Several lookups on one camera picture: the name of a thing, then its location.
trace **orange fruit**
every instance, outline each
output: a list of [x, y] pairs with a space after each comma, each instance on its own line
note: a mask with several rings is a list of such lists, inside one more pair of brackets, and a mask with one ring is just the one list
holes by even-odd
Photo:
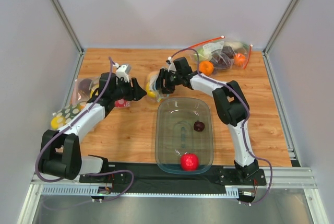
[[235, 54], [234, 65], [241, 67], [246, 63], [246, 61], [247, 61], [247, 58], [242, 53]]
[[213, 72], [213, 64], [209, 61], [202, 61], [201, 63], [199, 63], [199, 71], [206, 76], [209, 76]]

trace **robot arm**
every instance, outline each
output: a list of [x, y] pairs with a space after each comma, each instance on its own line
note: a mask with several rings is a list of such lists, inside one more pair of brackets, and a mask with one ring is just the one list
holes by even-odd
[[[77, 175], [99, 173], [108, 162], [97, 156], [81, 157], [80, 143], [87, 133], [102, 121], [114, 108], [115, 101], [125, 99], [138, 101], [146, 92], [139, 86], [136, 78], [129, 77], [130, 65], [118, 66], [116, 74], [103, 73], [99, 79], [98, 97], [93, 95], [85, 108], [69, 123], [57, 131], [47, 130], [42, 137], [41, 149], [59, 132], [64, 131], [45, 150], [38, 163], [40, 172], [73, 180]], [[56, 149], [63, 147], [60, 153]]]
[[[206, 76], [203, 74], [198, 75], [197, 71], [193, 72], [185, 57], [175, 59], [173, 62], [167, 60], [167, 63], [169, 68], [160, 69], [153, 89], [163, 94], [169, 94], [174, 92], [176, 85], [183, 85], [191, 90], [198, 90], [213, 97], [219, 119], [228, 126], [232, 137], [236, 168], [244, 178], [254, 174], [259, 167], [257, 160], [249, 154], [249, 151], [252, 152], [252, 148], [249, 141], [247, 122], [245, 122], [244, 128], [248, 150], [245, 146], [242, 124], [247, 118], [247, 112], [240, 100], [227, 87], [209, 81], [210, 78], [203, 78], [203, 76]], [[233, 89], [249, 108], [236, 81], [222, 83]]]

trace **wooden table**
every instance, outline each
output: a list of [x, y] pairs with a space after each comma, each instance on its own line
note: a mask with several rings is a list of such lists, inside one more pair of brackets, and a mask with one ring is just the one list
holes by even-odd
[[[143, 87], [145, 77], [159, 70], [176, 50], [87, 49], [79, 77], [99, 76], [109, 71], [108, 56], [119, 64], [128, 63], [130, 72]], [[273, 166], [290, 167], [290, 158], [261, 52], [253, 52], [246, 70], [230, 70], [215, 76], [236, 80], [249, 103], [248, 129], [254, 153], [270, 160]], [[194, 97], [210, 109], [214, 135], [214, 164], [232, 165], [234, 149], [228, 128], [219, 120], [212, 97], [178, 86], [176, 97]], [[82, 155], [98, 155], [118, 162], [154, 162], [157, 109], [146, 98], [131, 102], [130, 108], [114, 109], [81, 143]]]

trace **plastic bag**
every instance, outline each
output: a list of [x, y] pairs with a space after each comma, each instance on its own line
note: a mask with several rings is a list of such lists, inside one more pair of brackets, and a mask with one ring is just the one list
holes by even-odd
[[[209, 61], [215, 70], [231, 68], [245, 69], [252, 51], [252, 45], [226, 39], [224, 36], [211, 39], [193, 46], [199, 54], [199, 61]], [[191, 59], [197, 63], [197, 55], [188, 51]]]
[[[71, 103], [78, 104], [82, 101], [88, 101], [96, 89], [99, 87], [100, 76], [89, 78], [78, 78], [74, 82], [74, 89], [72, 94]], [[130, 101], [117, 100], [115, 101], [115, 108], [127, 108], [130, 106]]]

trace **plum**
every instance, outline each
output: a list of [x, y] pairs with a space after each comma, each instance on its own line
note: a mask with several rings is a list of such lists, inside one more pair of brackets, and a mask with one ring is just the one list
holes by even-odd
[[202, 132], [205, 128], [205, 124], [202, 121], [196, 121], [194, 123], [194, 130], [197, 132]]

